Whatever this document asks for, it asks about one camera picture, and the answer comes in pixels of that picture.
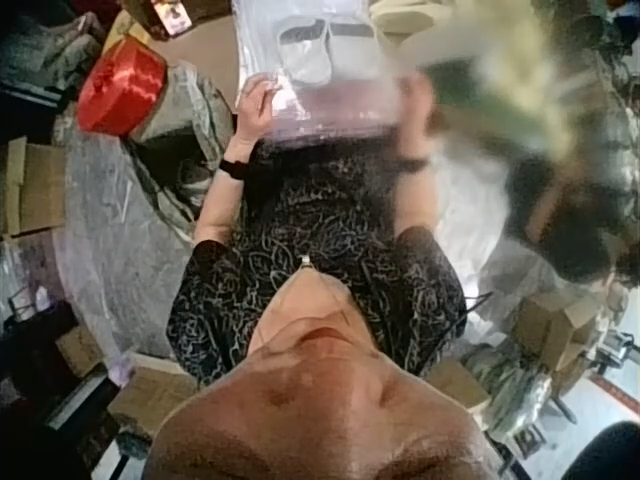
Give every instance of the hand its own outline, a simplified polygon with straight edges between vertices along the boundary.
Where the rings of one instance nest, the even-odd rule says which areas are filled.
[[[431,153],[427,127],[435,106],[431,82],[422,73],[415,72],[400,80],[400,96],[398,155],[426,159]]]
[[[279,88],[266,73],[249,78],[238,102],[238,142],[253,147],[266,135],[273,124],[273,97]]]

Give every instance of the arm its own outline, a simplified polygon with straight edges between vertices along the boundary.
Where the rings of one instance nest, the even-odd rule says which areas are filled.
[[[395,188],[395,237],[416,226],[433,233],[438,224],[438,198],[433,170],[426,167],[413,174],[400,173]]]
[[[245,144],[234,136],[229,142],[224,158],[232,163],[249,163],[252,151],[253,145]],[[231,178],[227,172],[220,169],[216,171],[193,233],[196,244],[204,240],[228,244],[240,209],[243,190],[243,181]]]
[[[416,73],[403,80],[401,89],[399,161],[429,162],[432,141],[427,135],[427,127],[434,105],[431,84],[426,77]],[[433,232],[437,223],[438,201],[433,170],[426,164],[415,173],[401,172],[395,185],[395,237],[416,226]]]
[[[277,91],[268,75],[255,75],[247,80],[238,102],[238,130],[224,154],[226,161],[249,163],[256,143],[271,128],[272,102]],[[223,245],[229,242],[243,190],[242,180],[218,169],[196,223],[193,234],[196,244],[205,240]]]

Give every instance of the wrist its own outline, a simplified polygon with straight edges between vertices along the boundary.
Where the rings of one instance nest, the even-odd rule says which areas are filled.
[[[256,141],[246,140],[237,135],[231,137],[229,145],[224,154],[224,158],[229,162],[248,163],[251,152],[256,146]]]

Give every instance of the black patterned dress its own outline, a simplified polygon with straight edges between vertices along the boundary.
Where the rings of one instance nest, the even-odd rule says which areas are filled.
[[[183,368],[204,384],[247,355],[256,324],[303,255],[351,291],[379,349],[422,376],[462,334],[466,304],[427,230],[392,235],[383,140],[259,149],[231,246],[198,244],[167,325]]]

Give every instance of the red ribbon roll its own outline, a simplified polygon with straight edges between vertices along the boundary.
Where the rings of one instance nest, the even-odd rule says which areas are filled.
[[[78,100],[78,125],[86,132],[125,135],[151,112],[165,85],[164,59],[125,37],[96,63]]]

